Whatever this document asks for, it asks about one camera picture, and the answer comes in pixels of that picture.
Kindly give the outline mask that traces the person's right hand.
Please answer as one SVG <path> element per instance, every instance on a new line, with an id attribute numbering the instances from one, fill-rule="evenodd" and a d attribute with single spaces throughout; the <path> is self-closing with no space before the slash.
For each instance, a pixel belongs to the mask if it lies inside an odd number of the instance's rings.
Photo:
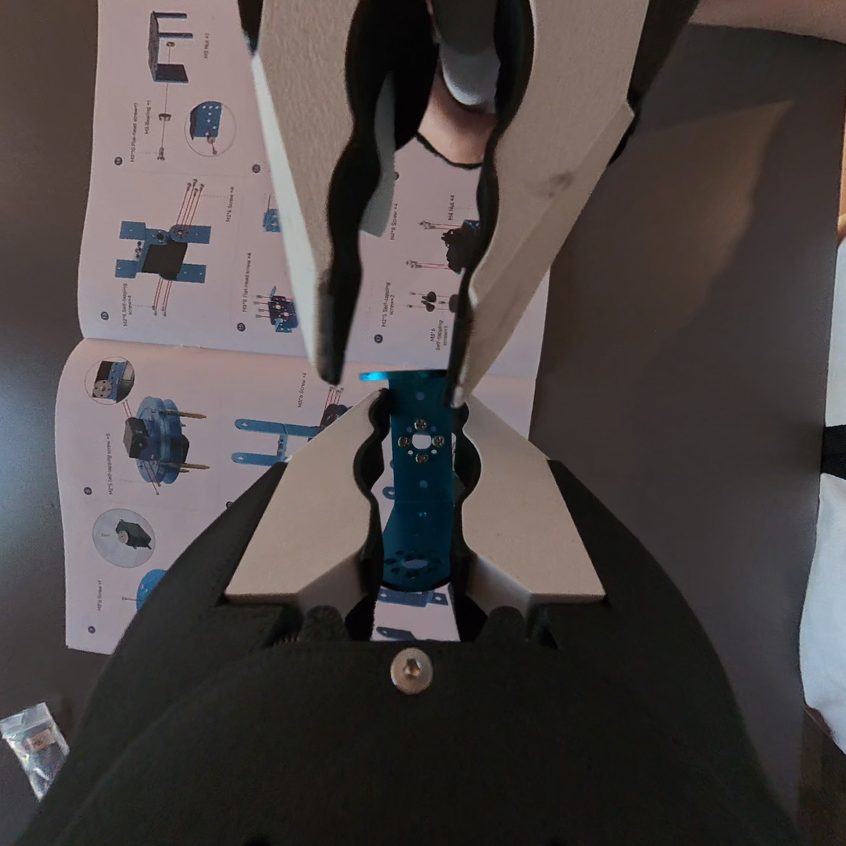
<path id="1" fill-rule="evenodd" d="M 418 135 L 450 164 L 481 165 L 488 140 L 497 125 L 494 113 L 468 108 L 456 100 L 436 76 Z"/>

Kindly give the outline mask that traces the person's white sweatshirt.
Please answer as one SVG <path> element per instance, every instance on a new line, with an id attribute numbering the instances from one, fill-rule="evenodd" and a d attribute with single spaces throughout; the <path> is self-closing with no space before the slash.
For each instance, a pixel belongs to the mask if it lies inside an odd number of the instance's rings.
<path id="1" fill-rule="evenodd" d="M 800 625 L 805 701 L 845 751 L 845 242 L 837 252 L 816 548 Z"/>

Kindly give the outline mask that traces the clear plastic screw bag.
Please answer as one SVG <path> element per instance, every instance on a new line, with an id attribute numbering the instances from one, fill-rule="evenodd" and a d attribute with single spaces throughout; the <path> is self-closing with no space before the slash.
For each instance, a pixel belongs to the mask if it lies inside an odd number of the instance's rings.
<path id="1" fill-rule="evenodd" d="M 69 745 L 46 702 L 1 720 L 2 737 L 15 753 L 38 801 L 52 786 Z"/>

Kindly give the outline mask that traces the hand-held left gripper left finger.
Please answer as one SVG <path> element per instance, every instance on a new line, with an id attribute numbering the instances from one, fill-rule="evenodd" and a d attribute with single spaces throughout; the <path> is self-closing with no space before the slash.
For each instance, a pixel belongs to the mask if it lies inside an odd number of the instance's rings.
<path id="1" fill-rule="evenodd" d="M 225 596 L 233 603 L 329 606 L 343 617 L 375 601 L 379 509 L 366 479 L 382 464 L 386 389 L 369 393 L 285 465 Z"/>

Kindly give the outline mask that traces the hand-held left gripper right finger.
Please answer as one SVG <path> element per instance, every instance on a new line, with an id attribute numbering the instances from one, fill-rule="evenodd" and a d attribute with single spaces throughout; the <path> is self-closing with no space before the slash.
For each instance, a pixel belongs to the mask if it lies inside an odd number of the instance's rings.
<path id="1" fill-rule="evenodd" d="M 484 612 L 604 598 L 547 457 L 477 398 L 468 407 L 464 433 L 481 475 L 462 505 L 475 556 L 467 594 Z"/>

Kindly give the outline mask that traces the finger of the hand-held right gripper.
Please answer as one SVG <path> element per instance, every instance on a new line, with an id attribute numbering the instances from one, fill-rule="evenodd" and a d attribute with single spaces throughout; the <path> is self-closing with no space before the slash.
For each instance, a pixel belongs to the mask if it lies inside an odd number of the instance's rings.
<path id="1" fill-rule="evenodd" d="M 482 169 L 481 256 L 462 282 L 449 364 L 460 407 L 500 354 L 629 128 L 648 2 L 526 2 L 528 56 Z"/>
<path id="2" fill-rule="evenodd" d="M 341 380 L 360 291 L 359 231 L 382 175 L 376 116 L 402 2 L 267 1 L 253 73 L 308 357 Z"/>

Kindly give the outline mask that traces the blue metal bracket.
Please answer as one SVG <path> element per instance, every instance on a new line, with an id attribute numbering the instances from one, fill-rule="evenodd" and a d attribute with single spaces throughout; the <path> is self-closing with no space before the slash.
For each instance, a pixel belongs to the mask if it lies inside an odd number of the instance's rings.
<path id="1" fill-rule="evenodd" d="M 382 583 L 425 592 L 464 580 L 464 542 L 453 465 L 455 417 L 445 401 L 447 372 L 371 371 L 363 382 L 387 381 L 393 450 L 393 508 L 383 529 Z"/>

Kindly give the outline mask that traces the assembly instruction booklet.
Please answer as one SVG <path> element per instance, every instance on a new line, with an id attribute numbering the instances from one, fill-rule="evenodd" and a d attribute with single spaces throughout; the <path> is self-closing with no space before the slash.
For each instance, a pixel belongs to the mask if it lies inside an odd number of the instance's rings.
<path id="1" fill-rule="evenodd" d="M 84 339 L 55 417 L 68 647 L 111 652 L 196 535 L 360 401 L 360 372 L 447 365 L 479 171 L 425 137 L 398 150 L 332 388 L 305 355 L 237 3 L 98 3 Z"/>

